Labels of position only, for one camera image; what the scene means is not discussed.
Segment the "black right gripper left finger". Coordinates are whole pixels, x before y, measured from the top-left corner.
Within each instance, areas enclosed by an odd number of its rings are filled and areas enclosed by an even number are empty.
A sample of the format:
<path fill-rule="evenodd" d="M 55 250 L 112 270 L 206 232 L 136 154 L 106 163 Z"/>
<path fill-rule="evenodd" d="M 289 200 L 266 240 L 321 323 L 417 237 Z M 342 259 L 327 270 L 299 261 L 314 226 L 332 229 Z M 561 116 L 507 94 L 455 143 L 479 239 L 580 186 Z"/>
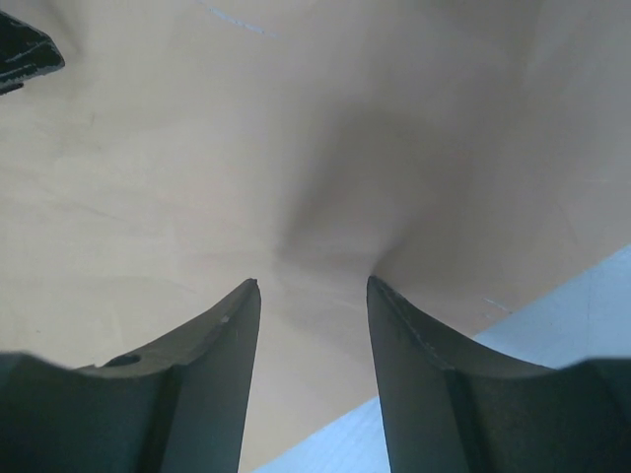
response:
<path fill-rule="evenodd" d="M 106 364 L 1 357 L 5 472 L 235 472 L 260 321 L 248 279 Z"/>

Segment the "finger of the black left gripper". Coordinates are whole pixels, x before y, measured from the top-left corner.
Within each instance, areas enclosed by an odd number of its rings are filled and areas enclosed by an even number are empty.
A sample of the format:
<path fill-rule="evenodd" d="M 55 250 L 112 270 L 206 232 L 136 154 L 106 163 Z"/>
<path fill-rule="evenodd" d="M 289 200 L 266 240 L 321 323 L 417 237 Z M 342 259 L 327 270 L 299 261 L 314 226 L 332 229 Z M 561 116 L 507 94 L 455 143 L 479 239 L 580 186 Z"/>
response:
<path fill-rule="evenodd" d="M 65 60 L 52 38 L 37 28 L 1 12 L 1 94 L 27 80 L 56 72 Z"/>

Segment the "green and orange wrapping paper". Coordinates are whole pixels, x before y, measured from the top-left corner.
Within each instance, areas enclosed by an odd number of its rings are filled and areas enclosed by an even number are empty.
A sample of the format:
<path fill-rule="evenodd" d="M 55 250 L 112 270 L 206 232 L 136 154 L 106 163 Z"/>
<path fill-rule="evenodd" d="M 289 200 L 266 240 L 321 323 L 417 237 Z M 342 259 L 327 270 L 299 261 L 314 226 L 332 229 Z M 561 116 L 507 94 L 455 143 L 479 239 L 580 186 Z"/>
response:
<path fill-rule="evenodd" d="M 239 468 L 382 472 L 366 282 L 550 367 L 630 354 L 626 1 L 5 1 L 1 346 L 101 365 L 254 278 Z"/>

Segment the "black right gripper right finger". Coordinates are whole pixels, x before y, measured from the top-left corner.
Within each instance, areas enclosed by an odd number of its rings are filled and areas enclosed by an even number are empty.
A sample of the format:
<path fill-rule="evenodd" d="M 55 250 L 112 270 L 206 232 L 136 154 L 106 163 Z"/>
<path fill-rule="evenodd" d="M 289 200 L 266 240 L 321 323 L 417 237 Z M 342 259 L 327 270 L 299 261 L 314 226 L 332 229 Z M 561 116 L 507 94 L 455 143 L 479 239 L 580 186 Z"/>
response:
<path fill-rule="evenodd" d="M 367 311 L 394 472 L 626 472 L 630 363 L 559 370 L 481 345 L 378 277 Z"/>

